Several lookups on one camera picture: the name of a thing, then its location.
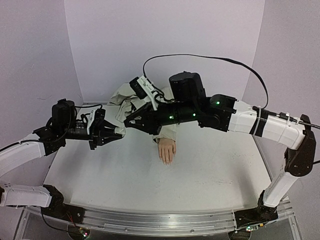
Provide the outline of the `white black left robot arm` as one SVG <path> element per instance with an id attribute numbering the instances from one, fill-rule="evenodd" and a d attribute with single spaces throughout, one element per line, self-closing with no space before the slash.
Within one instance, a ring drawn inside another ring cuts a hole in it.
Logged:
<path id="1" fill-rule="evenodd" d="M 77 118 L 78 106 L 72 100 L 61 99 L 51 109 L 51 117 L 44 127 L 34 130 L 25 138 L 0 150 L 0 174 L 32 160 L 47 157 L 65 147 L 67 140 L 87 141 L 95 150 L 113 141 L 121 140 L 126 131 L 105 120 L 102 105 L 94 105 L 89 116 Z M 35 206 L 47 208 L 56 218 L 68 213 L 63 195 L 52 185 L 27 186 L 1 181 L 2 207 Z"/>

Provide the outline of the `white nail polish bottle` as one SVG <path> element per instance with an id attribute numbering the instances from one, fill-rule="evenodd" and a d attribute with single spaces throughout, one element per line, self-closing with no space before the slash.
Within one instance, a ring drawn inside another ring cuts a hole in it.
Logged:
<path id="1" fill-rule="evenodd" d="M 114 133 L 123 138 L 126 135 L 126 128 L 125 127 L 116 127 L 114 129 Z"/>

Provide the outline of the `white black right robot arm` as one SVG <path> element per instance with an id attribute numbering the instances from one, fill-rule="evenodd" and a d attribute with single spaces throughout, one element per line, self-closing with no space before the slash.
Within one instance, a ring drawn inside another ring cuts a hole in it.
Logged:
<path id="1" fill-rule="evenodd" d="M 175 74 L 169 83 L 171 101 L 165 100 L 145 76 L 131 80 L 130 87 L 145 103 L 124 120 L 124 125 L 157 135 L 163 126 L 196 121 L 201 128 L 249 134 L 284 145 L 284 164 L 261 194 L 259 210 L 276 208 L 297 179 L 311 172 L 317 142 L 308 116 L 271 112 L 223 94 L 208 97 L 196 72 Z"/>

